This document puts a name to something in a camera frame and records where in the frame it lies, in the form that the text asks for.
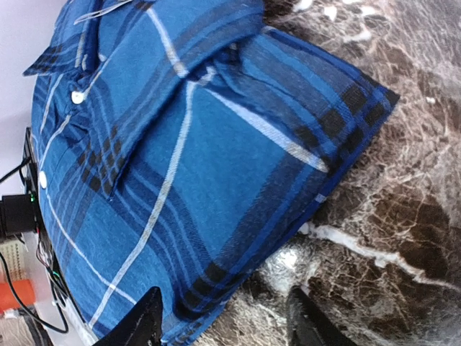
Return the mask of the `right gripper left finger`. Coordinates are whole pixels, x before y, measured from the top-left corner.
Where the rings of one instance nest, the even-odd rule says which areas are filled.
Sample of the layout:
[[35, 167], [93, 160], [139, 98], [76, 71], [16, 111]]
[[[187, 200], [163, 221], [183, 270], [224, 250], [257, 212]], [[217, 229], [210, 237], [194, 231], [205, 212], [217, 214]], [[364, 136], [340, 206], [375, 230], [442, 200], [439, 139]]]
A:
[[162, 319], [161, 289], [153, 286], [97, 346], [161, 345]]

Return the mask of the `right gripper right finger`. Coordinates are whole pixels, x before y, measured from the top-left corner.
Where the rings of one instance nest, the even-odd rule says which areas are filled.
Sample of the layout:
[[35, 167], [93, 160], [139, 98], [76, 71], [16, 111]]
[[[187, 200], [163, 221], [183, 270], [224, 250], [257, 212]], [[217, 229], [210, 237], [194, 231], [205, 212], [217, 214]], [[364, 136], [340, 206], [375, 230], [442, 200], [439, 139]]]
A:
[[287, 341], [294, 346], [356, 346], [308, 297], [305, 286], [291, 287], [287, 300]]

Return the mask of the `blue plaid long sleeve shirt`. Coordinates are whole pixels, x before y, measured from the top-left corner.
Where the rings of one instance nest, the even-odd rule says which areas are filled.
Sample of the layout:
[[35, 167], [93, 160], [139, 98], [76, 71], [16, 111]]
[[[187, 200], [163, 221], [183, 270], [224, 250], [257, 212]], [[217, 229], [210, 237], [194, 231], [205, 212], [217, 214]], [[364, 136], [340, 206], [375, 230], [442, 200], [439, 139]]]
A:
[[262, 1], [67, 1], [36, 77], [39, 202], [89, 328], [161, 289], [192, 344], [320, 207], [399, 97]]

